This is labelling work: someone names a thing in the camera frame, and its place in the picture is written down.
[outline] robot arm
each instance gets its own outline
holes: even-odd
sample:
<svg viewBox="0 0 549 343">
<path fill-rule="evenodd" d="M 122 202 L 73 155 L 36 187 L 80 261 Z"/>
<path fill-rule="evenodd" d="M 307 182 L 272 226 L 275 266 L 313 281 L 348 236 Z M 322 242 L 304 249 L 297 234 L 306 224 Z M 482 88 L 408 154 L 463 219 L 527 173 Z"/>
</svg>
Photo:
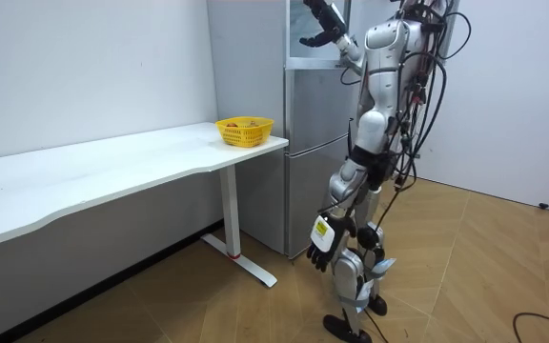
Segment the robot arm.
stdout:
<svg viewBox="0 0 549 343">
<path fill-rule="evenodd" d="M 361 51 L 348 34 L 342 15 L 334 4 L 325 0 L 303 0 L 318 20 L 323 32 L 312 38 L 300 38 L 300 43 L 311 48 L 322 47 L 330 42 L 340 50 L 340 58 L 356 73 L 361 71 Z"/>
</svg>

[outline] desk top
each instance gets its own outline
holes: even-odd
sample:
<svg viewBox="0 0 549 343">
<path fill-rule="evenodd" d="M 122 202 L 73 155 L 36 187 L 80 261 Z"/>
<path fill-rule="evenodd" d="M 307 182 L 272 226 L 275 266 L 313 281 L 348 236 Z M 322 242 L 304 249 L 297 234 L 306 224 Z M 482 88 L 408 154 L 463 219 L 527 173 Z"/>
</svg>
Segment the desk top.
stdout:
<svg viewBox="0 0 549 343">
<path fill-rule="evenodd" d="M 200 123 L 0 157 L 0 242 L 64 215 L 287 145 L 287 139 L 271 136 L 254 148 L 229 146 L 215 124 Z"/>
</svg>

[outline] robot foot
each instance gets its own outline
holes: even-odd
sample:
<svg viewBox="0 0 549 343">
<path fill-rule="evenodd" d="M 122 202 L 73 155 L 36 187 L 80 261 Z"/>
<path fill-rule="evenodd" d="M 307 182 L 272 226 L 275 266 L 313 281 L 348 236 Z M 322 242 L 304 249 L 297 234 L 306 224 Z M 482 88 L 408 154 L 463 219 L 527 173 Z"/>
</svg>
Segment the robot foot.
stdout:
<svg viewBox="0 0 549 343">
<path fill-rule="evenodd" d="M 372 338 L 363 330 L 359 336 L 354 335 L 349 329 L 349 325 L 343 319 L 339 319 L 331 314 L 323 317 L 323 326 L 336 338 L 347 343 L 372 343 Z"/>
<path fill-rule="evenodd" d="M 380 295 L 377 295 L 374 299 L 370 299 L 368 307 L 377 315 L 383 316 L 387 314 L 387 303 Z"/>
</svg>

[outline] baseboard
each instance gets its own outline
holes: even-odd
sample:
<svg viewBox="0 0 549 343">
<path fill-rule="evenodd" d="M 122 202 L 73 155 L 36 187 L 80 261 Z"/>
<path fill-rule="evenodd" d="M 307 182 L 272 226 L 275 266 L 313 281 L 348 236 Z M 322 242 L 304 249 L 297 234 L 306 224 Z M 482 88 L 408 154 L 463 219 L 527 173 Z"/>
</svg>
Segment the baseboard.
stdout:
<svg viewBox="0 0 549 343">
<path fill-rule="evenodd" d="M 25 320 L 24 322 L 16 325 L 15 327 L 5 331 L 0 334 L 0 342 L 13 342 L 14 340 L 19 339 L 20 337 L 36 330 L 37 328 L 47 324 L 53 319 L 75 309 L 76 307 L 82 305 L 83 303 L 91 300 L 100 293 L 103 293 L 116 285 L 119 285 L 123 281 L 131 278 L 132 276 L 145 271 L 154 264 L 162 261 L 163 259 L 171 256 L 172 254 L 188 247 L 193 242 L 200 239 L 206 233 L 212 233 L 217 229 L 220 229 L 224 226 L 224 220 L 218 220 L 212 225 L 206 227 L 205 229 L 193 233 L 192 235 L 170 245 L 169 247 L 153 254 L 146 259 L 135 263 L 134 265 L 128 267 L 122 272 L 118 272 L 105 280 L 97 283 L 96 285 L 72 296 L 67 300 L 63 300 L 60 303 L 52 306 L 51 308 L 43 311 L 42 313 Z"/>
</svg>

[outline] black glove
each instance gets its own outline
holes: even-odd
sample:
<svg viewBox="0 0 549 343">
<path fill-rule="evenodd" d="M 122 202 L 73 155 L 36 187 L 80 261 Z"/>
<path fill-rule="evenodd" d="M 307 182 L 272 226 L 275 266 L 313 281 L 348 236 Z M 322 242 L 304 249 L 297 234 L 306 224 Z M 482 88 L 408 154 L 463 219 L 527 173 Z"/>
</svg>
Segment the black glove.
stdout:
<svg viewBox="0 0 549 343">
<path fill-rule="evenodd" d="M 345 216 L 341 219 L 335 219 L 329 215 L 323 215 L 323 217 L 327 219 L 330 227 L 334 229 L 335 234 L 332 246 L 327 252 L 322 252 L 315 245 L 315 243 L 311 243 L 309 250 L 306 251 L 306 256 L 311 259 L 311 263 L 315 265 L 316 269 L 321 269 L 322 272 L 325 272 L 325 270 L 328 268 L 328 263 L 330 263 L 330 261 L 332 261 L 332 258 L 334 257 L 334 253 L 336 252 L 336 249 L 340 244 L 340 240 L 342 239 L 344 232 L 347 230 L 349 230 L 350 232 L 354 232 L 355 222 L 348 216 Z"/>
<path fill-rule="evenodd" d="M 335 42 L 347 32 L 347 26 L 324 0 L 304 0 L 304 5 L 319 21 L 323 32 L 312 38 L 300 38 L 300 43 L 307 47 L 321 47 Z"/>
</svg>

